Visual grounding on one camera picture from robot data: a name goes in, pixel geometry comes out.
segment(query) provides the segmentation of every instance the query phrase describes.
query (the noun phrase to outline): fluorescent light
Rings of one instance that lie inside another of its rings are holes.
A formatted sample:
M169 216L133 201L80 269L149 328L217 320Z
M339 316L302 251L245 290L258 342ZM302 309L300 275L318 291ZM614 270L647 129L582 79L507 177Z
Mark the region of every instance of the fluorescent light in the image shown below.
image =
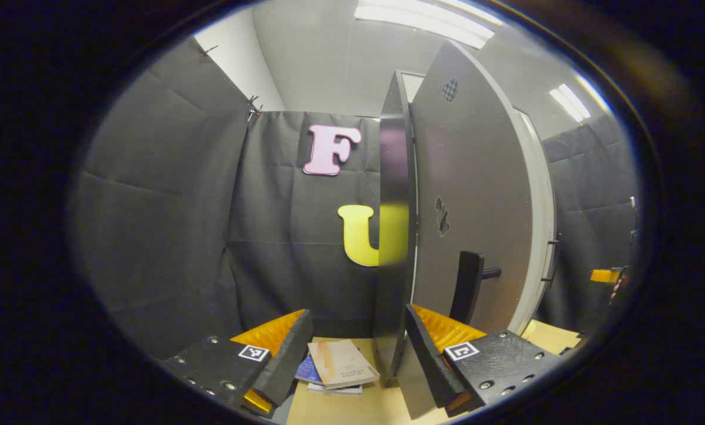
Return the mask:
M355 18L420 28L474 48L482 48L494 35L471 19L417 0L360 0Z
M560 87L552 89L549 94L565 108L565 111L567 111L575 121L580 123L584 118L591 116L588 109L581 102L581 99L573 93L567 84L561 84Z
M607 102L604 102L604 99L602 99L602 96L599 95L599 92L596 91L593 86L587 81L584 77L582 76L576 76L576 80L581 84L581 86L584 88L585 91L592 97L593 100L595 100L596 104L598 104L602 110L609 110L609 105Z
M503 22L500 21L500 19L496 19L496 17L488 14L485 11L482 11L478 8L474 8L471 5L467 5L466 3L463 2L458 2L458 0L439 0L439 2L445 3L445 5L450 5L452 7L461 9L463 11L466 11L470 14L474 14L482 19L486 19L487 21L491 22L492 24L495 24L499 27L503 25Z

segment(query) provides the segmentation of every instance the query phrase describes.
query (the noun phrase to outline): book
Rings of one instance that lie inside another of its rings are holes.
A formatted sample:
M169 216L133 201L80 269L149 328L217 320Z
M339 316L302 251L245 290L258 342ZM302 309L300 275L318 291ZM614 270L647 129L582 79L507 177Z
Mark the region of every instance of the book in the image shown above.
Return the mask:
M308 349L318 376L327 390L352 387L379 379L379 373L349 339L310 342Z
M342 388L334 388L334 389L327 389L323 385L318 385L318 384L308 384L308 391L312 393L320 393L320 394L331 394L331 395L346 395L348 397L350 396L356 396L356 395L363 395L363 385L358 384L358 385L353 385L352 387L342 387Z
M295 374L296 379L304 380L312 384L323 385L321 377L318 376L318 372L315 370L315 365L313 364L313 359L309 355L301 362L298 366L298 372Z

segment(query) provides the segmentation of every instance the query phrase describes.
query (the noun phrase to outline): white ceiling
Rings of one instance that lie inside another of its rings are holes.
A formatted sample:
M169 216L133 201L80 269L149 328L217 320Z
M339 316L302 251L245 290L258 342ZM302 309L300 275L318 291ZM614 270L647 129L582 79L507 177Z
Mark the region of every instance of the white ceiling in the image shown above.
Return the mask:
M356 21L357 0L269 0L253 9L256 35L287 110L379 116L395 69L426 73L442 36L386 22ZM568 84L592 116L601 108L563 60L509 25L496 27L479 51L513 105L526 112L540 138L577 126L549 95Z

